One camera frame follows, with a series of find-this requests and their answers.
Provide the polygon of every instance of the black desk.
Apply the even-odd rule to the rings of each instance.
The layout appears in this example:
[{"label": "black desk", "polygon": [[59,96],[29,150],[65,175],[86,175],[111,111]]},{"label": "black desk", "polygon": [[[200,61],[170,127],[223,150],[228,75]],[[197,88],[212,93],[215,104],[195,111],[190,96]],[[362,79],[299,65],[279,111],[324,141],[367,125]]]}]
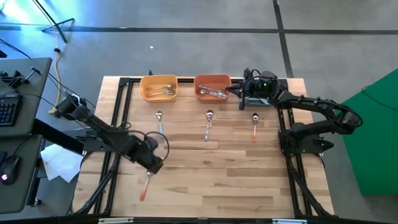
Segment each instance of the black desk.
[{"label": "black desk", "polygon": [[[21,162],[16,182],[12,185],[0,184],[2,201],[0,203],[0,214],[20,212],[25,203],[31,204],[32,197],[34,200],[39,186],[37,171],[41,160],[38,161],[38,155],[43,138],[80,154],[83,150],[83,143],[35,118],[40,103],[40,98],[37,96],[42,96],[51,61],[51,58],[0,60],[0,70],[7,72],[9,76],[12,76],[14,71],[18,70],[26,77],[31,72],[31,67],[35,67],[41,72],[40,75],[35,73],[29,79],[28,85],[22,84],[17,88],[19,93],[23,95],[23,99],[16,125],[0,128],[0,150],[6,151],[8,156],[14,153],[18,145],[30,133],[34,134],[20,147],[17,153],[21,157]],[[7,92],[12,92],[12,90],[7,84],[0,82],[0,95]]]}]

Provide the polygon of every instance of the keyboard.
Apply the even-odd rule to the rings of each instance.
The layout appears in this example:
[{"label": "keyboard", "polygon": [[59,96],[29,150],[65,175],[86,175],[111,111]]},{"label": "keyboard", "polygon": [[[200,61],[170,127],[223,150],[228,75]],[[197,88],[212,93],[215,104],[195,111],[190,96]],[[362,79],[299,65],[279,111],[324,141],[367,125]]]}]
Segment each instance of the keyboard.
[{"label": "keyboard", "polygon": [[22,95],[0,95],[0,127],[14,126],[21,108]]}]

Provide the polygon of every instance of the concrete floor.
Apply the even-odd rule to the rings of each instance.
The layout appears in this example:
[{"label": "concrete floor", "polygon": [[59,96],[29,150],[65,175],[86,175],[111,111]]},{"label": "concrete floor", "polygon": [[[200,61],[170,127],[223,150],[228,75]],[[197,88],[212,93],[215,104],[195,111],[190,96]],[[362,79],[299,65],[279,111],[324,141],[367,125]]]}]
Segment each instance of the concrete floor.
[{"label": "concrete floor", "polygon": [[[277,28],[272,0],[40,2],[57,21],[74,17],[75,26],[83,27]],[[285,29],[398,29],[395,0],[279,0],[279,5]],[[40,11],[26,0],[7,3],[0,25],[11,23],[47,25]],[[62,82],[92,102],[97,100],[103,76],[146,75],[149,69],[155,74],[227,73],[240,77],[250,67],[286,77],[278,34],[66,32],[66,36],[69,44],[60,42]],[[31,57],[54,55],[51,32],[0,30],[0,37]],[[398,35],[287,34],[286,39],[293,75],[305,79],[311,96],[342,102],[397,68]],[[4,45],[0,49],[9,58],[24,57]],[[43,97],[54,101],[55,90],[48,82]],[[49,116],[49,109],[42,102],[37,116],[62,131],[79,128]],[[323,119],[319,114],[313,117]],[[325,153],[335,213],[343,218],[398,223],[398,197],[363,197],[342,137],[330,134],[326,138],[335,143]],[[42,206],[0,215],[0,219],[64,215],[74,185],[63,180],[43,182],[39,189]],[[52,196],[43,194],[48,191]]]}]

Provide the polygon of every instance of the yellow cable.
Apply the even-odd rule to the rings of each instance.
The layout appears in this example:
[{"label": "yellow cable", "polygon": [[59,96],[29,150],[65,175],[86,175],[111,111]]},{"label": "yellow cable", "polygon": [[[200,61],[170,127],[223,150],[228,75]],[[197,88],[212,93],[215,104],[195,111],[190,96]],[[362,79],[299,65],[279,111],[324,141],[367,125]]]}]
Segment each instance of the yellow cable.
[{"label": "yellow cable", "polygon": [[[42,14],[45,16],[45,18],[48,20],[48,22],[50,23],[50,25],[51,25],[51,28],[52,28],[52,30],[54,31],[54,34],[55,34],[55,38],[57,39],[57,46],[56,46],[56,48],[58,48],[59,49],[59,41],[58,41],[58,34],[57,34],[57,31],[55,30],[55,28],[54,28],[54,25],[51,23],[51,21],[50,21],[50,19],[47,17],[47,15],[43,12],[43,10],[37,5],[37,3],[34,1],[34,0],[32,0],[32,2],[40,9],[40,11],[42,12]],[[55,105],[57,105],[58,103],[59,103],[59,101],[60,101],[60,95],[61,95],[61,78],[60,78],[60,74],[59,74],[59,72],[58,72],[58,61],[59,61],[59,57],[58,57],[58,52],[55,52],[55,62],[54,62],[54,65],[55,65],[55,73],[57,74],[57,80],[58,80],[58,92],[57,92],[57,100],[56,100],[56,102],[55,102]],[[52,110],[49,110],[49,114],[54,114],[55,112],[56,112],[56,108],[55,107],[53,107],[52,108]]]}]

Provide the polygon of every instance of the orange container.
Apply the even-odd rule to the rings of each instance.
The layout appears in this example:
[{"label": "orange container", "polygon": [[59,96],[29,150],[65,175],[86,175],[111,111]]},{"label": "orange container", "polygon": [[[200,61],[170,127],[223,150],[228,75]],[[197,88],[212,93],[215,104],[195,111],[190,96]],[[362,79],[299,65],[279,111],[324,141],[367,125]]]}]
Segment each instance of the orange container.
[{"label": "orange container", "polygon": [[[162,88],[167,85],[173,85],[174,95],[159,94],[150,96],[156,93],[166,92],[168,89]],[[150,103],[155,102],[173,102],[177,99],[177,77],[175,75],[150,75],[141,78],[139,84],[139,95]]]},{"label": "orange container", "polygon": [[[193,85],[197,99],[202,102],[224,102],[231,94],[225,90],[226,87],[231,86],[231,78],[225,74],[197,75],[193,80]],[[201,94],[199,85],[204,85],[214,90],[223,90],[226,98],[222,99],[209,94]]]}]

